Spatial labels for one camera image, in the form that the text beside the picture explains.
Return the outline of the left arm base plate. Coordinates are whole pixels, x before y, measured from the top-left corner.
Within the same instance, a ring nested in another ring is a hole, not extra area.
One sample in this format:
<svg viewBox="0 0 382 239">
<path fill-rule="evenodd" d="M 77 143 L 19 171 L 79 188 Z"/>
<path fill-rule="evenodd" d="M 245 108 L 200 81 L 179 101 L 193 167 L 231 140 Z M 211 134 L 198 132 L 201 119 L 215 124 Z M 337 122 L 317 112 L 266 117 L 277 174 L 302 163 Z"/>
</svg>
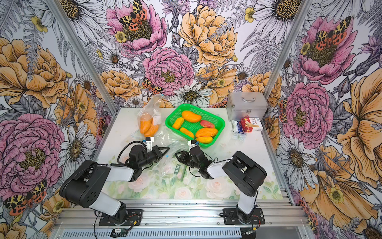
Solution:
<svg viewBox="0 0 382 239">
<path fill-rule="evenodd" d="M 115 216 L 102 213 L 98 225 L 101 227 L 140 226 L 142 214 L 141 209 L 125 210 L 125 212 L 118 212 Z"/>
</svg>

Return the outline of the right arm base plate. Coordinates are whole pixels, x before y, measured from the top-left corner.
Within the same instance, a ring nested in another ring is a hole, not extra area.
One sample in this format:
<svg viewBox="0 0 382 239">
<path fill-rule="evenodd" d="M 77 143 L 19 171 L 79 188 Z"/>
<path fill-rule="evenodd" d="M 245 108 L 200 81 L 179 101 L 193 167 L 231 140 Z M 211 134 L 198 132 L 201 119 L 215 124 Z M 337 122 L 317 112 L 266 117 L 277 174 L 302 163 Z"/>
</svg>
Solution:
<svg viewBox="0 0 382 239">
<path fill-rule="evenodd" d="M 257 225 L 261 226 L 266 223 L 263 210 L 254 208 L 250 214 L 245 214 L 238 208 L 223 209 L 219 216 L 223 218 L 225 225 Z"/>
</svg>

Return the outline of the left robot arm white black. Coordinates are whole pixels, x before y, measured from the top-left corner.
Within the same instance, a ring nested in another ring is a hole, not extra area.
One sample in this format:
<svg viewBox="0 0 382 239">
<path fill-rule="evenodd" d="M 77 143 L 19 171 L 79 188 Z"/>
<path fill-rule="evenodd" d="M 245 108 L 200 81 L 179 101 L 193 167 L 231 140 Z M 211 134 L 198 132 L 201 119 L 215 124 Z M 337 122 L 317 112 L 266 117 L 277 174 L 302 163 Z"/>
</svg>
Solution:
<svg viewBox="0 0 382 239">
<path fill-rule="evenodd" d="M 140 143 L 131 148 L 129 159 L 124 164 L 98 164 L 86 160 L 63 183 L 59 194 L 73 204 L 101 212 L 107 223 L 122 225 L 128 218 L 126 205 L 102 192 L 105 183 L 136 181 L 144 169 L 159 162 L 169 150 L 168 146 L 155 145 L 148 151 Z"/>
</svg>

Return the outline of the clear zip-top bag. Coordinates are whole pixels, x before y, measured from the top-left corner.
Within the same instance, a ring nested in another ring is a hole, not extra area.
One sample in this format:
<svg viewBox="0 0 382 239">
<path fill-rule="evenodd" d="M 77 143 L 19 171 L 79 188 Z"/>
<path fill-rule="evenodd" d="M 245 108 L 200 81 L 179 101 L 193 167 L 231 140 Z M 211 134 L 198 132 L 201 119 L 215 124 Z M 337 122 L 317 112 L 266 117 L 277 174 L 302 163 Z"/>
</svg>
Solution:
<svg viewBox="0 0 382 239">
<path fill-rule="evenodd" d="M 161 125 L 162 123 L 162 114 L 160 110 L 160 102 L 163 99 L 163 95 L 155 95 L 147 103 L 146 106 L 138 113 L 138 125 L 140 126 L 140 119 L 150 119 L 152 118 L 153 125 Z"/>
</svg>

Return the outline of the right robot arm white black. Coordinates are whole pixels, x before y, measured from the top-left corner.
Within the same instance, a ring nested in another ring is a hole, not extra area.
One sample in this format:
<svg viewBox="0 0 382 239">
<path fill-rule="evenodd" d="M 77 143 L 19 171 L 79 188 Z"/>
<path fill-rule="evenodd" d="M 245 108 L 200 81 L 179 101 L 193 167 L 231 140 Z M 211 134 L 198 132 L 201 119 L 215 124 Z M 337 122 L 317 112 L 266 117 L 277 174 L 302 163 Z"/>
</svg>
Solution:
<svg viewBox="0 0 382 239">
<path fill-rule="evenodd" d="M 262 166 L 241 151 L 235 152 L 230 159 L 213 161 L 207 158 L 199 146 L 193 146 L 189 151 L 179 151 L 175 157 L 179 163 L 197 169 L 202 178 L 214 180 L 227 176 L 239 189 L 236 208 L 224 209 L 219 214 L 227 219 L 225 224 L 261 224 L 255 211 L 258 189 L 267 177 Z"/>
</svg>

